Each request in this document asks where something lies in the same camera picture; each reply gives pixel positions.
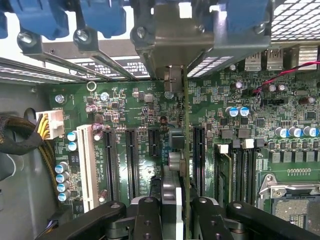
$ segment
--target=metal mesh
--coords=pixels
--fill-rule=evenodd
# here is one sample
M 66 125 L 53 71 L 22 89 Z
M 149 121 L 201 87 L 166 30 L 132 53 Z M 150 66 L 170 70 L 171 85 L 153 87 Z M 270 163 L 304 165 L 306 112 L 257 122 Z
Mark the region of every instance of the metal mesh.
M 286 0 L 274 11 L 273 42 L 320 40 L 320 0 Z

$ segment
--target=gray metal panel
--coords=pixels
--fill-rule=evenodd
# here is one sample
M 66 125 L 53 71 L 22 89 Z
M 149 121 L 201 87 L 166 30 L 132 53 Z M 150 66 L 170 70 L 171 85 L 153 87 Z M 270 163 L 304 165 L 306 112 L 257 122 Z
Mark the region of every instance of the gray metal panel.
M 23 118 L 27 108 L 37 112 L 49 109 L 45 93 L 32 93 L 30 86 L 2 83 L 0 98 L 0 114 Z M 0 161 L 5 158 L 5 154 L 0 155 Z M 22 171 L 0 181 L 1 240 L 35 239 L 56 210 L 49 175 L 39 152 L 36 150 L 22 158 Z

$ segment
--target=blue plastic clip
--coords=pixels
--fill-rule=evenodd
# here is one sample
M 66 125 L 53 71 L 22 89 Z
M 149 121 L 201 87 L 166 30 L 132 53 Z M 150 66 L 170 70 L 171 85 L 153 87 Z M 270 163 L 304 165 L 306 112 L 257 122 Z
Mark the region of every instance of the blue plastic clip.
M 20 25 L 49 40 L 69 35 L 63 0 L 9 0 Z
M 85 24 L 107 39 L 126 32 L 126 11 L 120 0 L 80 0 Z

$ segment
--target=screw hole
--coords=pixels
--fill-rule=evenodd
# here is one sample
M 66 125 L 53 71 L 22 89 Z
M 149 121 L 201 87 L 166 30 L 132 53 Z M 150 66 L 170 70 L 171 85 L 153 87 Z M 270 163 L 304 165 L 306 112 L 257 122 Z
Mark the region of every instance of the screw hole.
M 145 222 L 144 222 L 144 225 L 146 225 L 146 226 L 151 225 L 151 221 L 149 221 L 149 220 L 145 221 Z

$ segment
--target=pci express slot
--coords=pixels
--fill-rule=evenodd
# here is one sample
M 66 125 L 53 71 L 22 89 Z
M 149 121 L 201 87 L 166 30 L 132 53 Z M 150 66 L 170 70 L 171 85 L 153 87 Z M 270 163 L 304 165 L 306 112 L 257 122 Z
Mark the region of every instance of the pci express slot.
M 114 129 L 106 129 L 103 132 L 105 150 L 105 169 L 109 201 L 119 200 L 119 170 L 116 148 L 116 133 Z
M 91 125 L 78 126 L 76 132 L 79 150 L 83 209 L 86 213 L 99 206 L 95 146 Z
M 193 176 L 198 196 L 205 194 L 205 128 L 195 126 L 193 128 Z
M 148 141 L 150 157 L 160 157 L 160 133 L 158 127 L 148 129 Z
M 126 163 L 128 169 L 129 197 L 130 201 L 139 194 L 139 156 L 138 140 L 135 128 L 125 130 Z

